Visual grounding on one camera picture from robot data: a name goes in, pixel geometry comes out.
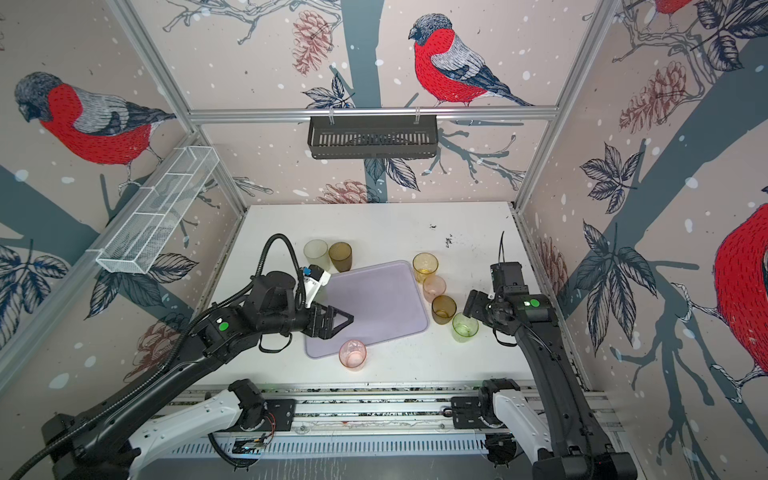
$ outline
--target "white wire basket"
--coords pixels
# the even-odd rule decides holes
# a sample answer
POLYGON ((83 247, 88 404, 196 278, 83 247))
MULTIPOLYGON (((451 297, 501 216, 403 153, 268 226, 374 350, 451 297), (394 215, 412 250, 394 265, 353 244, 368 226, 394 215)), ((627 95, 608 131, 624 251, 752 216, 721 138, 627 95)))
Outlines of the white wire basket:
POLYGON ((147 273, 219 163, 212 147, 185 147, 99 253, 109 272, 147 273))

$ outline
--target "black strap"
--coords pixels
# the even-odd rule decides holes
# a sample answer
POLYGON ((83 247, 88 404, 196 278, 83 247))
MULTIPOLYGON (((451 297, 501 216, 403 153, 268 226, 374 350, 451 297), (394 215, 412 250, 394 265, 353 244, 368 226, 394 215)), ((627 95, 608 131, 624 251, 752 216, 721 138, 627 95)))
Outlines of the black strap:
POLYGON ((265 349, 264 347, 261 346, 261 342, 262 341, 264 341, 264 337, 263 336, 261 337, 261 341, 259 342, 259 350, 261 350, 264 353, 280 353, 283 350, 285 350, 286 348, 288 348, 288 345, 290 345, 291 341, 293 341, 293 334, 292 333, 288 334, 288 343, 286 343, 286 345, 282 349, 279 349, 279 350, 265 349))
POLYGON ((517 343, 507 343, 507 342, 502 342, 501 340, 499 340, 498 336, 496 335, 496 329, 493 329, 493 336, 496 337, 496 341, 499 342, 503 346, 517 346, 518 345, 517 343))

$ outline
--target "white table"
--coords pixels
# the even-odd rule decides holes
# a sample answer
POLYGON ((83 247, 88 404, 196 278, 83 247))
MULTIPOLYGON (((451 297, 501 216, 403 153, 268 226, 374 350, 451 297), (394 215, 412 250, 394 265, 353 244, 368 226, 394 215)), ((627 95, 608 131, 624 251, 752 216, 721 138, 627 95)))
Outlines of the white table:
MULTIPOLYGON (((227 259, 213 301, 224 300, 243 288, 256 271, 266 240, 274 233, 284 233, 293 243, 300 266, 306 263, 304 244, 313 238, 321 238, 329 246, 340 240, 349 243, 353 268, 410 261, 419 252, 433 253, 440 263, 438 274, 448 284, 446 294, 461 311, 470 290, 492 291, 489 266, 497 261, 502 231, 506 260, 520 262, 531 293, 540 293, 504 202, 254 205, 227 259)), ((281 240, 272 245, 263 272, 272 270, 295 274, 281 240)), ((285 341, 280 335, 268 335, 264 346, 280 348, 285 341)), ((223 385, 250 378, 257 385, 301 388, 352 383, 414 386, 499 377, 533 379, 519 347, 498 345, 492 331, 483 325, 475 338, 457 343, 451 336, 450 324, 441 326, 430 320, 423 333, 370 346, 364 368, 358 372, 344 368, 337 356, 309 358, 304 352, 304 336, 294 334, 291 345, 281 353, 247 350, 196 385, 223 385)))

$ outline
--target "gray floor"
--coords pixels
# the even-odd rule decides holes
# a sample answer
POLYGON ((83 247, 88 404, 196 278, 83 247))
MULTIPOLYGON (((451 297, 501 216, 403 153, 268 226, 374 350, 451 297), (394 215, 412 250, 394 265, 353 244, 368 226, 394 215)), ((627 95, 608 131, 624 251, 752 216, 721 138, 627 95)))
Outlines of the gray floor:
POLYGON ((218 458, 157 460, 149 464, 138 480, 528 480, 531 463, 525 455, 517 457, 509 468, 494 469, 481 455, 410 455, 403 457, 345 457, 303 460, 263 460, 249 472, 232 468, 218 458))

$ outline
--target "cup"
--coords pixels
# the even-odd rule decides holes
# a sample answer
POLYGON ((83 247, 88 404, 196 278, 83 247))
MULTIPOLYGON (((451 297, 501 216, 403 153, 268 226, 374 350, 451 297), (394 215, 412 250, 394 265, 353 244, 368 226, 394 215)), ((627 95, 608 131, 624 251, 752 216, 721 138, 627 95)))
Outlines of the cup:
POLYGON ((432 319, 439 325, 450 322, 456 314, 456 302, 447 295, 437 296, 432 301, 432 319))
POLYGON ((459 343, 468 342, 480 328, 480 323, 476 318, 464 316, 463 313, 457 313, 451 324, 453 325, 453 339, 459 343))
POLYGON ((419 283, 424 283, 427 276, 437 271, 437 267, 437 258, 431 253, 420 253, 413 257, 413 271, 419 283))
POLYGON ((352 268, 352 247, 348 243, 336 242, 331 245, 328 254, 331 257, 333 266, 339 272, 349 272, 352 268))
POLYGON ((310 240, 304 245, 304 256, 309 265, 317 265, 323 270, 331 267, 331 259, 328 257, 328 243, 322 240, 310 240))
POLYGON ((339 361, 346 368, 357 371, 366 361, 366 346, 359 340, 347 340, 339 350, 339 361))
POLYGON ((441 276, 430 275, 423 284, 424 300, 432 303, 435 298, 445 293, 445 280, 441 276))

